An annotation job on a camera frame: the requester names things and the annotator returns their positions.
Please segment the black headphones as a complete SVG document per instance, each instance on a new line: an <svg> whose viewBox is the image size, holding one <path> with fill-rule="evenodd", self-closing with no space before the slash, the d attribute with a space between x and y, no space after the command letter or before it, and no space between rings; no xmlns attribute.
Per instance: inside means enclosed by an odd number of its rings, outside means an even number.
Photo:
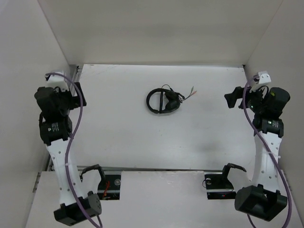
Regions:
<svg viewBox="0 0 304 228"><path fill-rule="evenodd" d="M153 109L150 105L150 98L155 93L160 93L159 109ZM156 88L152 90L146 97L146 104L148 109L154 114L169 114L179 109L183 98L180 93L173 91L173 89Z"/></svg>

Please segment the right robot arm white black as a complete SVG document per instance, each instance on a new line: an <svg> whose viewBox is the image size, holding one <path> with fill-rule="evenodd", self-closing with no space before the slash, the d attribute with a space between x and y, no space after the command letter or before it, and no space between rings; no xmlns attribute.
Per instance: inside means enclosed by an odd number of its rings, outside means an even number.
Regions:
<svg viewBox="0 0 304 228"><path fill-rule="evenodd" d="M275 163L278 162L278 150L284 135L280 115L290 100L290 94L279 87L268 88L265 94L262 89L250 92L236 87L224 97L229 108L233 108L236 100L241 99L239 108L249 108L255 114L250 124L255 127L256 155L251 180L244 167L228 163L222 170L220 182L225 187L233 186L237 211L271 221L288 203L288 198L280 193Z"/></svg>

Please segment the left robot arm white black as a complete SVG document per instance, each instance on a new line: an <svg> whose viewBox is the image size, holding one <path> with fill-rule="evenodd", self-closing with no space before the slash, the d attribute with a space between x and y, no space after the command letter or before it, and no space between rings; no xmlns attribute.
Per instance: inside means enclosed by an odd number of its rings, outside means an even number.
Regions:
<svg viewBox="0 0 304 228"><path fill-rule="evenodd" d="M78 127L72 126L68 113L86 106L80 83L74 85L76 96L69 88L60 86L40 87L34 94L41 109L40 137L50 154L59 184L60 206L54 211L54 217L67 226L89 220L93 226L101 228L101 221L94 222L93 218L102 213L97 192L106 184L104 170L96 164L79 172L70 151L70 141Z"/></svg>

